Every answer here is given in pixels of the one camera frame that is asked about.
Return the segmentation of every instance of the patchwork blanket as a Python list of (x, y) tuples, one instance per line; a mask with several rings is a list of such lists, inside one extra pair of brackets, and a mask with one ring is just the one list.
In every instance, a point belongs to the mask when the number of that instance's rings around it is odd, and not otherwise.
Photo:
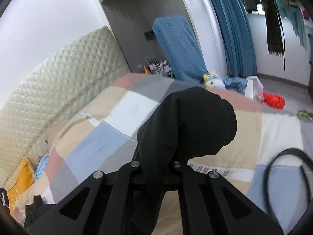
[[(53, 135), (48, 135), (50, 158), (45, 172), (17, 202), (16, 220), (23, 224), (25, 205), (33, 202), (34, 195), (41, 195), (45, 203), (58, 203), (95, 170), (110, 173), (131, 161), (138, 128), (167, 95), (194, 86), (199, 85), (132, 73), (102, 91)], [(263, 176), (267, 164), (289, 147), (302, 149), (312, 158), (313, 123), (262, 106), (235, 92), (207, 90), (234, 107), (237, 134), (216, 155), (194, 158), (189, 165), (203, 173), (217, 170), (265, 211)], [(270, 202), (285, 233), (306, 209), (301, 164), (296, 157), (284, 156), (275, 162), (270, 174)], [(165, 195), (153, 234), (182, 234), (176, 192)]]

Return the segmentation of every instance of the white patch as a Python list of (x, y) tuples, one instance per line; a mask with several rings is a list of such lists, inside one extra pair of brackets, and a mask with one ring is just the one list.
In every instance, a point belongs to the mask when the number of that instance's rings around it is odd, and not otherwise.
[(50, 187), (44, 190), (41, 198), (44, 204), (55, 204)]
[(92, 124), (94, 127), (97, 127), (101, 123), (99, 120), (95, 119), (92, 115), (81, 112), (80, 116), (88, 120), (88, 122)]
[[(280, 152), (291, 147), (303, 150), (299, 119), (290, 115), (264, 113), (257, 164), (268, 165)], [(278, 158), (275, 164), (301, 166), (302, 161), (286, 155)]]
[(250, 169), (236, 169), (236, 168), (221, 168), (215, 166), (207, 166), (198, 164), (192, 161), (188, 161), (188, 165), (193, 168), (194, 171), (207, 174), (208, 172), (215, 170), (223, 177), (240, 180), (244, 182), (251, 182), (254, 176), (254, 170)]
[(104, 121), (131, 137), (158, 105), (158, 102), (148, 97), (127, 91)]

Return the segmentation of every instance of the stuffed toy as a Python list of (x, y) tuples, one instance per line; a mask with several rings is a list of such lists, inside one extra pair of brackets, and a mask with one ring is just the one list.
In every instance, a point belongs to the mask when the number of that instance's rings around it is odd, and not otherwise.
[(212, 71), (209, 75), (204, 74), (203, 79), (205, 86), (225, 89), (222, 78), (218, 76), (215, 71)]

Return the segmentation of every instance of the quilted headboard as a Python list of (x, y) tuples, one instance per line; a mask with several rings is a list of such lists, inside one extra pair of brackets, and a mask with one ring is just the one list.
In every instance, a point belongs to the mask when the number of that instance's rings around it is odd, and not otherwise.
[(129, 72), (118, 43), (105, 26), (44, 60), (0, 110), (0, 186), (10, 188), (23, 157), (32, 165), (48, 152), (46, 135), (98, 93)]

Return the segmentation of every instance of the yellow pillow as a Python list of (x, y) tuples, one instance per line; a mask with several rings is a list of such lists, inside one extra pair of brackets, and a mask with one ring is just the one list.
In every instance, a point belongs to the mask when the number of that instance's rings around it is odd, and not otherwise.
[(20, 165), (18, 178), (14, 185), (7, 191), (9, 199), (10, 214), (13, 215), (13, 209), (21, 195), (34, 183), (35, 172), (29, 160), (24, 157)]

